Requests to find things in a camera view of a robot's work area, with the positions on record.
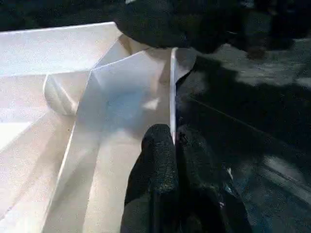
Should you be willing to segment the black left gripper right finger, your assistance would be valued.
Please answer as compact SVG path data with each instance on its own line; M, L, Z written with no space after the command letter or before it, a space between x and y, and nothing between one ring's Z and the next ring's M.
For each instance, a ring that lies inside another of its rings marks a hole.
M229 169L201 133L188 125L178 128L178 171L184 232L252 232Z

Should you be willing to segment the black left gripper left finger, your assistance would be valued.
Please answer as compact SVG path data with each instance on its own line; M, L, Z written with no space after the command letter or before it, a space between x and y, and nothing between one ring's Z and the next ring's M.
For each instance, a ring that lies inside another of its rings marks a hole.
M170 127L151 126L128 178L122 233L175 233L179 225L179 184Z

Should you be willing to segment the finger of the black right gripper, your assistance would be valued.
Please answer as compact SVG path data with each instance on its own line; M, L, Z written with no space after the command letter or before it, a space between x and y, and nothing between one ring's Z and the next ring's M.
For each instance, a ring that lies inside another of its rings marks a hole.
M114 22L133 40L154 48L213 53L234 34L238 0L126 0Z

